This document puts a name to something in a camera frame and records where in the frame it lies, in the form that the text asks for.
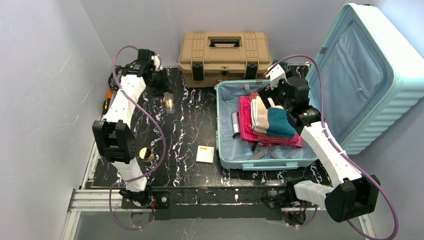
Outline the rust red cloth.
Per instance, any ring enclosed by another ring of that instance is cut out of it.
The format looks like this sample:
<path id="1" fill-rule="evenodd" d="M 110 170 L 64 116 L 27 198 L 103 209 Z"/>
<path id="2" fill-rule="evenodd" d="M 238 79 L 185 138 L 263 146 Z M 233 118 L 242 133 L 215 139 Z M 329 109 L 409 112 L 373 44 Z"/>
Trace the rust red cloth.
<path id="1" fill-rule="evenodd" d="M 253 92 L 250 94 L 250 118 L 251 118 L 251 124 L 250 127 L 252 129 L 253 134 L 257 137 L 258 140 L 261 141 L 270 141 L 270 142 L 288 142 L 292 140 L 292 137 L 290 135 L 287 135 L 285 133 L 281 132 L 274 132 L 272 135 L 267 134 L 267 130 L 260 130 L 256 131 L 254 129 L 254 116 L 255 111 L 254 107 L 256 106 L 256 98 L 259 97 L 259 94 L 257 92 Z"/>

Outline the pink camouflage pants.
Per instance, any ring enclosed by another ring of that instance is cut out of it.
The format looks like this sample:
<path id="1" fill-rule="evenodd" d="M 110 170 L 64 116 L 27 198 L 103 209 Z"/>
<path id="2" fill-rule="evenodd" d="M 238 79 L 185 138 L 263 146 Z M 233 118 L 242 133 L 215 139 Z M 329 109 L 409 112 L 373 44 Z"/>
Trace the pink camouflage pants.
<path id="1" fill-rule="evenodd" d="M 256 145 L 257 147 L 263 147 L 263 148 L 282 146 L 282 147 L 289 147 L 293 149 L 301 149 L 304 147 L 303 140 L 297 133 L 291 139 L 291 141 L 273 142 L 273 141 L 266 141 L 266 140 L 258 140 L 257 136 L 254 134 L 249 134 L 247 137 L 242 137 L 241 140 L 250 145 Z"/>

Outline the clear gold perfume bottle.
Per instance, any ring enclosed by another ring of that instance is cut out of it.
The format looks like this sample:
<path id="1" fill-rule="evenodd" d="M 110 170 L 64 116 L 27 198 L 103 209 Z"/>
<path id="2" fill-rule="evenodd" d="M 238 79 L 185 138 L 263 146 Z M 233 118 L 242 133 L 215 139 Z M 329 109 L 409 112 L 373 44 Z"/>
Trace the clear gold perfume bottle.
<path id="1" fill-rule="evenodd" d="M 163 97 L 166 112 L 168 114 L 173 114 L 175 112 L 174 95 L 171 92 L 164 92 Z"/>

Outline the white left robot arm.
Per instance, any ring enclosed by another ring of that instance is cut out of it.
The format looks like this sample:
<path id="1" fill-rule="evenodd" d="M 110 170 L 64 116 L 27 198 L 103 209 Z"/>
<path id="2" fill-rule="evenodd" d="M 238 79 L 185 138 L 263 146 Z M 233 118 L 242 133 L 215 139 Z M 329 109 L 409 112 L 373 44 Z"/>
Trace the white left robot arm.
<path id="1" fill-rule="evenodd" d="M 111 163 L 131 193 L 145 191 L 148 178 L 143 173 L 136 155 L 136 138 L 131 129 L 133 113 L 143 112 L 156 126 L 159 134 L 164 133 L 158 122 L 139 105 L 139 98 L 146 89 L 155 97 L 165 100 L 166 109 L 172 110 L 174 95 L 169 86 L 166 71 L 160 56 L 149 49 L 138 49 L 137 58 L 121 67 L 120 74 L 112 65 L 112 79 L 117 86 L 115 97 L 101 120 L 93 122 L 92 131 L 99 155 Z"/>

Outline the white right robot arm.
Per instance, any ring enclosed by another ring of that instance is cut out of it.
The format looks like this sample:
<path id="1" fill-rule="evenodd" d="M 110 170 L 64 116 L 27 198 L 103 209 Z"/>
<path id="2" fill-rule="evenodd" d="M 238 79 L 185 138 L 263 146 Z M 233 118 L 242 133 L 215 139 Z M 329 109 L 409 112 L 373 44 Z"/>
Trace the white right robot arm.
<path id="1" fill-rule="evenodd" d="M 286 110 L 288 122 L 312 148 L 332 182 L 326 186 L 303 178 L 292 180 L 281 194 L 282 202 L 310 202 L 337 223 L 374 212 L 380 181 L 375 175 L 366 177 L 345 159 L 345 152 L 321 121 L 320 111 L 310 105 L 309 89 L 305 78 L 294 76 L 257 91 L 267 109 L 274 103 Z"/>

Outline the magenta shorts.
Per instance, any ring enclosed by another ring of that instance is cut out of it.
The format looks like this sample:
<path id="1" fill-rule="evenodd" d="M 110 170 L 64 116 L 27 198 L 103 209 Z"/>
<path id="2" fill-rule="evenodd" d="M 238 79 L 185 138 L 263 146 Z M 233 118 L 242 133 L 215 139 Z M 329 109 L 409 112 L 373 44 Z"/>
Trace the magenta shorts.
<path id="1" fill-rule="evenodd" d="M 253 135 L 251 129 L 251 115 L 250 115 L 250 97 L 241 96 L 238 99 L 238 116 L 239 116 L 239 129 L 240 137 L 246 138 L 248 135 Z"/>

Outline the white lavender tube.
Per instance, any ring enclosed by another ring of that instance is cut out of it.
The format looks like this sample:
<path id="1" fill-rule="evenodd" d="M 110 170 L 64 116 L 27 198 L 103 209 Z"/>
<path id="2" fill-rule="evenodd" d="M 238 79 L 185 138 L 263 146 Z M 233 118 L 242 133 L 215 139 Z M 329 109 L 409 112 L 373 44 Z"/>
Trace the white lavender tube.
<path id="1" fill-rule="evenodd" d="M 238 112 L 232 112 L 231 113 L 231 122 L 232 122 L 232 129 L 233 134 L 237 135 L 240 133 L 240 123 L 239 123 L 239 113 Z"/>

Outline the white square packet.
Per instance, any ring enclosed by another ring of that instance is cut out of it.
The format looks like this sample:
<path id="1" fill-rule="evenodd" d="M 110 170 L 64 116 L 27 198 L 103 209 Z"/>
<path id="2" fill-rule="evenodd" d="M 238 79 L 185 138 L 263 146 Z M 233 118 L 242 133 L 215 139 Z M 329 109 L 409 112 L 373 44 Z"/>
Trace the white square packet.
<path id="1" fill-rule="evenodd" d="M 215 157 L 215 147 L 199 145 L 197 148 L 196 159 L 197 163 L 212 164 Z"/>

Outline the teal and beige towel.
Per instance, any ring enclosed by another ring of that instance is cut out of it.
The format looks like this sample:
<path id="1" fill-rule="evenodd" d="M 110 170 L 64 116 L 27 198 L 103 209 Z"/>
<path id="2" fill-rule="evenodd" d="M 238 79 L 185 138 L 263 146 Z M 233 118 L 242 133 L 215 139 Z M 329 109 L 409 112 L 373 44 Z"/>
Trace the teal and beige towel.
<path id="1" fill-rule="evenodd" d="M 256 132 L 279 138 L 294 138 L 296 130 L 290 125 L 287 111 L 275 105 L 269 97 L 270 108 L 266 108 L 259 95 L 250 97 L 250 115 L 252 129 Z"/>

